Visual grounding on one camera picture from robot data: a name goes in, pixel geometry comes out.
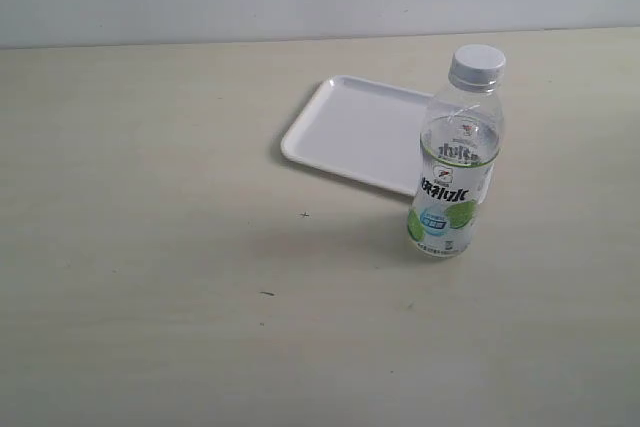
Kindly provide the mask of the clear plastic water bottle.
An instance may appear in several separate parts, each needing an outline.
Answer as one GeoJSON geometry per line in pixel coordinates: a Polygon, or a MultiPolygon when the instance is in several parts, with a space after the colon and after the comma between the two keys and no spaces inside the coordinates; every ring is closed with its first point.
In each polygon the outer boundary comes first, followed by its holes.
{"type": "Polygon", "coordinates": [[[407,231],[413,245],[430,256],[454,257],[471,244],[502,146],[498,86],[495,79],[469,83],[450,74],[449,84],[427,103],[407,231]]]}

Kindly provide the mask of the white bottle cap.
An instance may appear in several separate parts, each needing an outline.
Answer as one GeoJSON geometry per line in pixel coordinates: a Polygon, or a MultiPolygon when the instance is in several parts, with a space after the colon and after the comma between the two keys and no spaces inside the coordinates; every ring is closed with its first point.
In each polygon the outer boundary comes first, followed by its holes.
{"type": "Polygon", "coordinates": [[[506,68],[505,54],[490,45],[467,44],[453,53],[449,68],[452,84],[485,88],[499,83],[506,68]]]}

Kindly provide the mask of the white rectangular tray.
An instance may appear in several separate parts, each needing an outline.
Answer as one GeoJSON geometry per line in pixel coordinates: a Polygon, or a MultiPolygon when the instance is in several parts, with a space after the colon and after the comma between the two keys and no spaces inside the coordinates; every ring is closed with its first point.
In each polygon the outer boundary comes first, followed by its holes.
{"type": "Polygon", "coordinates": [[[412,197],[427,93],[337,75],[322,82],[280,142],[291,162],[412,197]]]}

